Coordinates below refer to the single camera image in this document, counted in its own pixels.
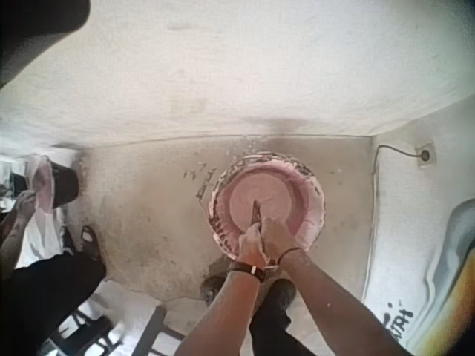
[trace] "foot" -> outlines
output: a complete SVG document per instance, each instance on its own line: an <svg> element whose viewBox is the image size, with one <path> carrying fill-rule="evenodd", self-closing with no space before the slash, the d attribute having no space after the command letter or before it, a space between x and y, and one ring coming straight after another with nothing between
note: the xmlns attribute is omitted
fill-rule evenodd
<svg viewBox="0 0 475 356"><path fill-rule="evenodd" d="M279 308L286 311L295 299L297 289L289 280L276 280L270 287L262 306L265 308Z"/></svg>
<svg viewBox="0 0 475 356"><path fill-rule="evenodd" d="M83 226L81 233L82 253L87 254L92 260L102 262L101 250L96 234L90 226Z"/></svg>
<svg viewBox="0 0 475 356"><path fill-rule="evenodd" d="M59 230L59 236L62 240L62 252L70 254L71 256L77 252L76 247L74 247L73 238L69 233L67 226L62 226Z"/></svg>
<svg viewBox="0 0 475 356"><path fill-rule="evenodd" d="M217 294L223 287L225 280L225 277L211 276L206 278L201 284L201 297L203 298L207 306L210 306L211 303L213 303L213 300L216 298Z"/></svg>

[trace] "forearm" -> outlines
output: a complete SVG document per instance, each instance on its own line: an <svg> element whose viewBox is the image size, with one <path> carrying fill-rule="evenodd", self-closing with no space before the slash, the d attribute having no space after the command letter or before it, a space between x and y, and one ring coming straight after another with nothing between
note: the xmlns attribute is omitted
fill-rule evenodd
<svg viewBox="0 0 475 356"><path fill-rule="evenodd" d="M328 346L345 355L408 355L362 303L300 250L281 262Z"/></svg>
<svg viewBox="0 0 475 356"><path fill-rule="evenodd" d="M13 224L16 220L16 209L13 208L10 213L1 222L1 243L3 243L7 236L12 231Z"/></svg>
<svg viewBox="0 0 475 356"><path fill-rule="evenodd" d="M250 274L230 272L208 313L183 340L175 355L239 355L259 285Z"/></svg>
<svg viewBox="0 0 475 356"><path fill-rule="evenodd" d="M10 278L22 252L27 220L16 219L8 237L1 245L1 279Z"/></svg>

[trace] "white wall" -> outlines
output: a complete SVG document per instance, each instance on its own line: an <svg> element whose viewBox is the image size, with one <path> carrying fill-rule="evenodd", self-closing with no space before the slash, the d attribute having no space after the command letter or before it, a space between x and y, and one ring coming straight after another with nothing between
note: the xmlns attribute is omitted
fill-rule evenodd
<svg viewBox="0 0 475 356"><path fill-rule="evenodd" d="M378 134L475 93L472 18L463 0L92 0L1 91L1 151Z"/></svg>
<svg viewBox="0 0 475 356"><path fill-rule="evenodd" d="M410 348L417 344L415 333L434 298L431 277L449 215L475 197L475 96L376 136L374 147L387 144L415 153L414 148L429 142L436 148L436 164L426 168L418 168L414 158L381 151L375 245L365 298L381 321L384 313L390 314L389 324L400 309L414 313L402 334L402 344Z"/></svg>

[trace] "bracelet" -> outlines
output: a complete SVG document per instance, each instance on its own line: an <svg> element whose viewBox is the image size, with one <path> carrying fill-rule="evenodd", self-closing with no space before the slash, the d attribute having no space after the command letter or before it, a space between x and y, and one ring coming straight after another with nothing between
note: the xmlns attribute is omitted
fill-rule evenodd
<svg viewBox="0 0 475 356"><path fill-rule="evenodd" d="M280 265L281 264L281 261L282 259L284 258L284 256L286 254L288 254L289 252L292 252L292 251L297 251L297 250L301 250L300 247L292 247L292 248L289 248L288 250L286 250L280 257L279 259L277 260L277 264Z"/></svg>

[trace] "black bucket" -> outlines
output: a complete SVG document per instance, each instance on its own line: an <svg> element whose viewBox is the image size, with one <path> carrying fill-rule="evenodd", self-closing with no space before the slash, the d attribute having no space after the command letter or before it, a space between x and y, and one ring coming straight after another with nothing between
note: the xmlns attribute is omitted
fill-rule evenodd
<svg viewBox="0 0 475 356"><path fill-rule="evenodd" d="M10 190L13 198L28 189L27 180L20 174L10 173Z"/></svg>
<svg viewBox="0 0 475 356"><path fill-rule="evenodd" d="M79 194L79 180L74 169L51 162L54 179L53 209L75 200Z"/></svg>

